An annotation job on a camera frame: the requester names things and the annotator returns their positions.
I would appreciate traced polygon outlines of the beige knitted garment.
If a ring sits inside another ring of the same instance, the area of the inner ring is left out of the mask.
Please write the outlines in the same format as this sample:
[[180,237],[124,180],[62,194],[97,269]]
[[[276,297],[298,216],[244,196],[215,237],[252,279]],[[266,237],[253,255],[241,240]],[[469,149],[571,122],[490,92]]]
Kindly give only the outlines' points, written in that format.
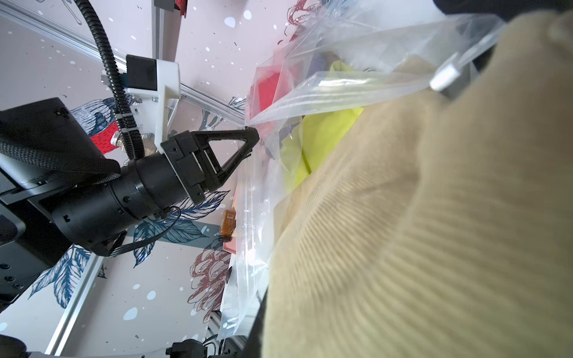
[[281,208],[263,357],[570,357],[572,12],[365,109]]

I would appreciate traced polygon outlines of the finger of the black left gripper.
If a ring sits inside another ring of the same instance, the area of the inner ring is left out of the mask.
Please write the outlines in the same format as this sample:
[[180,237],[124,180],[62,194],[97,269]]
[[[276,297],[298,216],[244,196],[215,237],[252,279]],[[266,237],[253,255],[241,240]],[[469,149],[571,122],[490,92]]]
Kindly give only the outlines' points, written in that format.
[[255,128],[228,131],[194,131],[193,153],[204,173],[205,190],[218,190],[231,178],[242,161],[249,157],[260,137]]

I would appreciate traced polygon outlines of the neon yellow garment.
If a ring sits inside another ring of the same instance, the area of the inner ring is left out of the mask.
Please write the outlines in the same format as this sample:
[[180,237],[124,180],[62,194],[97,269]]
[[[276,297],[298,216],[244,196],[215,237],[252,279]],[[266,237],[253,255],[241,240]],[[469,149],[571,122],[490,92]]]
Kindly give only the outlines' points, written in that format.
[[278,130],[278,188],[291,192],[323,164],[355,124],[365,107],[356,103],[354,70],[335,61],[328,71],[313,75],[284,108],[286,122]]

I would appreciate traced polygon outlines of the red folded garment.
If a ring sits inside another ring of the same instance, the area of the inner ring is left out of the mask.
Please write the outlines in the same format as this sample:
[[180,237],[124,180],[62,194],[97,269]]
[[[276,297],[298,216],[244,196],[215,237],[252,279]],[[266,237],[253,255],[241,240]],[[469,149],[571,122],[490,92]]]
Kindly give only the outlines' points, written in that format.
[[248,119],[255,118],[291,90],[291,71],[281,66],[258,67],[247,100]]

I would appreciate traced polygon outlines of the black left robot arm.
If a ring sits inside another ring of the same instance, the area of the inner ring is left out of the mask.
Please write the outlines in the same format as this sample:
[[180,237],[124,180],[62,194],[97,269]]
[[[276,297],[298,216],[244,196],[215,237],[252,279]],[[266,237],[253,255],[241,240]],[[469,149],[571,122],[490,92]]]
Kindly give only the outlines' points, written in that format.
[[1,307],[12,305],[70,246],[101,257],[150,217],[202,204],[246,159],[254,128],[185,131],[153,155],[121,166],[98,150],[58,98],[1,112]]

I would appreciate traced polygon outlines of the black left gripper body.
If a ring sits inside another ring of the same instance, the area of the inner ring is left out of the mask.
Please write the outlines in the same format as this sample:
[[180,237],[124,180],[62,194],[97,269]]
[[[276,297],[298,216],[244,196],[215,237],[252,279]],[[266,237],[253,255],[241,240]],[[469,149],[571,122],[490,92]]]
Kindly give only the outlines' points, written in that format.
[[72,243],[103,257],[145,247],[155,234],[125,244],[130,227],[149,216],[181,212],[175,207],[189,199],[202,204],[210,192],[210,144],[206,132],[183,132],[162,143],[164,153],[139,159],[117,179],[74,189],[52,211],[58,229]]

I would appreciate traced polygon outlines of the clear plastic vacuum bag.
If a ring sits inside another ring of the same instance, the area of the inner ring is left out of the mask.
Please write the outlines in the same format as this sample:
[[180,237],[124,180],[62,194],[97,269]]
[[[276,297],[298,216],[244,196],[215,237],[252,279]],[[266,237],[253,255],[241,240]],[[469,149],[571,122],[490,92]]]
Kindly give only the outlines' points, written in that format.
[[260,141],[237,173],[236,251],[219,338],[249,334],[283,222],[275,209],[360,112],[425,89],[460,91],[504,25],[481,1],[451,14],[432,1],[330,1],[257,68],[246,124]]

